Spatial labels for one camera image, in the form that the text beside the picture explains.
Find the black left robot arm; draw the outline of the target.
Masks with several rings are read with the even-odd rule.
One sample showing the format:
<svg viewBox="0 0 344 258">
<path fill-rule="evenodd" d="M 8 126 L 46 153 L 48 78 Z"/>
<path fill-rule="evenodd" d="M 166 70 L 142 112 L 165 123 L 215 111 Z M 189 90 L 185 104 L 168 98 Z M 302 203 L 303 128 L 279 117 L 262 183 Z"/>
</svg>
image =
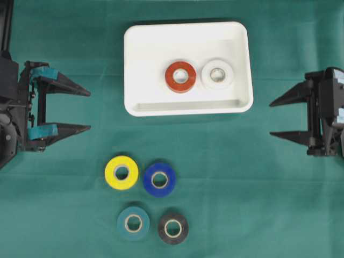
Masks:
<svg viewBox="0 0 344 258">
<path fill-rule="evenodd" d="M 1 166 L 18 151 L 42 152 L 46 147 L 89 130 L 89 125 L 48 123 L 48 94 L 89 97 L 91 93 L 44 62 L 26 61 L 23 71 L 8 51 L 1 52 Z"/>
</svg>

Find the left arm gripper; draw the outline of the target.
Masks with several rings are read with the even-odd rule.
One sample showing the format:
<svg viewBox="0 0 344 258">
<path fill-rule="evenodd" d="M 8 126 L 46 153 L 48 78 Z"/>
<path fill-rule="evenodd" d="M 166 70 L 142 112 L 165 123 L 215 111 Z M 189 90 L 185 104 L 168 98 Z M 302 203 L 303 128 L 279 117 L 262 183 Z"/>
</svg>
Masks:
<svg viewBox="0 0 344 258">
<path fill-rule="evenodd" d="M 31 114 L 34 86 L 30 84 L 46 86 L 49 94 L 91 96 L 88 90 L 49 67 L 48 63 L 26 61 L 18 82 L 17 140 L 21 151 L 43 152 L 57 141 L 91 129 L 90 125 L 64 123 L 47 123 L 27 129 L 28 121 L 34 122 Z"/>
</svg>

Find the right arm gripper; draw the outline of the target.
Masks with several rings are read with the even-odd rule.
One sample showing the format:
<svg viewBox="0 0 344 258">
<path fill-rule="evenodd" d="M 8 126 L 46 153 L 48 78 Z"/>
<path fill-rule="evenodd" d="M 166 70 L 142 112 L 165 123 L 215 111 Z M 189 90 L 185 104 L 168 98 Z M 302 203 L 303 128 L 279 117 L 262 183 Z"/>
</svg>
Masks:
<svg viewBox="0 0 344 258">
<path fill-rule="evenodd" d="M 309 131 L 270 132 L 270 135 L 308 146 L 307 154 L 332 156 L 343 152 L 343 69 L 328 67 L 307 73 L 306 81 L 269 104 L 270 107 L 306 103 Z"/>
</svg>

